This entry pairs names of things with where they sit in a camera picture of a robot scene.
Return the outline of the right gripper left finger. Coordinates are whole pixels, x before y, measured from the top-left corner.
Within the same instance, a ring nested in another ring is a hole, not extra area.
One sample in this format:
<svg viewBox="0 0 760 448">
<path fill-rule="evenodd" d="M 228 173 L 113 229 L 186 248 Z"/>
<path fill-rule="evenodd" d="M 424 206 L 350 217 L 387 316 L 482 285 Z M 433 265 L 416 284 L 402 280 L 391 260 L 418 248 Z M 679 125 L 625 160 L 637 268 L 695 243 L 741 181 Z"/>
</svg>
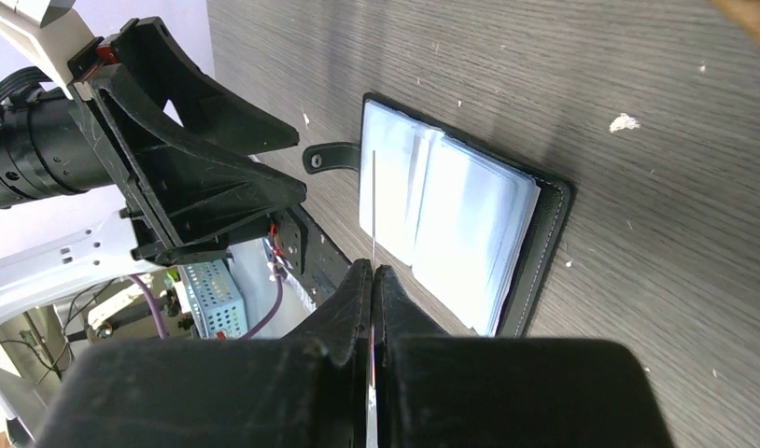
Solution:
<svg viewBox="0 0 760 448">
<path fill-rule="evenodd" d="M 98 343 L 65 376 L 39 447 L 362 447 L 373 271 L 279 339 Z"/>
</svg>

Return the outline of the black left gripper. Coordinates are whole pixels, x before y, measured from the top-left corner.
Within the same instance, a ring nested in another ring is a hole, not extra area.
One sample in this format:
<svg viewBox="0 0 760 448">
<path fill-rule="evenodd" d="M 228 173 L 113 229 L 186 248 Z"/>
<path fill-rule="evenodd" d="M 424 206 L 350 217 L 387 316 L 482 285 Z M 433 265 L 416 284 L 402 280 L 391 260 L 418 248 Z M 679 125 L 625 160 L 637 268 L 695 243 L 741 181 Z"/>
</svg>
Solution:
<svg viewBox="0 0 760 448">
<path fill-rule="evenodd" d="M 0 209 L 113 181 L 133 256 L 170 266 L 223 250 L 232 232 L 261 235 L 305 199 L 302 181 L 254 161 L 297 146 L 298 131 L 202 71 L 161 18 L 92 38 L 67 66 L 91 92 L 81 131 L 78 104 L 45 90 L 39 68 L 0 81 Z"/>
</svg>

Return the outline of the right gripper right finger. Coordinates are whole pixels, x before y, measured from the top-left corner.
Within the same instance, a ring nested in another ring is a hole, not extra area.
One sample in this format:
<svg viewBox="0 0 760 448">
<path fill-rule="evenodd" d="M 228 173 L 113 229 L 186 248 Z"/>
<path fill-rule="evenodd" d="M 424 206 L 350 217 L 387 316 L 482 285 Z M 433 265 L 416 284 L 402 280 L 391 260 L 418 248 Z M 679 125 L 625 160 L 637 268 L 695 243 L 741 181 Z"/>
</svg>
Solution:
<svg viewBox="0 0 760 448">
<path fill-rule="evenodd" d="M 638 359 L 591 338 L 448 334 L 380 267 L 373 281 L 383 447 L 670 447 Z"/>
</svg>

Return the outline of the black leather card holder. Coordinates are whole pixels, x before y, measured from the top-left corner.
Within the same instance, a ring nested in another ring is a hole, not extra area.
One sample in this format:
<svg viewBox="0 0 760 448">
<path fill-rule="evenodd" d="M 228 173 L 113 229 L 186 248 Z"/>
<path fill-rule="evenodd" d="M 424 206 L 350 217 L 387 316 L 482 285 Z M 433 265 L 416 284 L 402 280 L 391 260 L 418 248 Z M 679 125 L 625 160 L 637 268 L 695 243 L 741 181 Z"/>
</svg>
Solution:
<svg viewBox="0 0 760 448">
<path fill-rule="evenodd" d="M 358 142 L 308 147 L 305 171 L 359 176 L 359 226 L 461 323 L 528 332 L 575 196 L 566 178 L 376 92 Z"/>
</svg>

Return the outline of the woven wicker tray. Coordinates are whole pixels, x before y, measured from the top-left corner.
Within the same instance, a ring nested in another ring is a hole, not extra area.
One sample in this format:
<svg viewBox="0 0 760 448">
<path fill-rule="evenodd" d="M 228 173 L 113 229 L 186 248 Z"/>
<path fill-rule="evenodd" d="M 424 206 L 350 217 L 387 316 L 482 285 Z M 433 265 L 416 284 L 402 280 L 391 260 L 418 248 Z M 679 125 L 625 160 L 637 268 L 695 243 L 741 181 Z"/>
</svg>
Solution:
<svg viewBox="0 0 760 448">
<path fill-rule="evenodd" d="M 740 25 L 760 48 L 760 0 L 710 0 L 710 3 Z"/>
</svg>

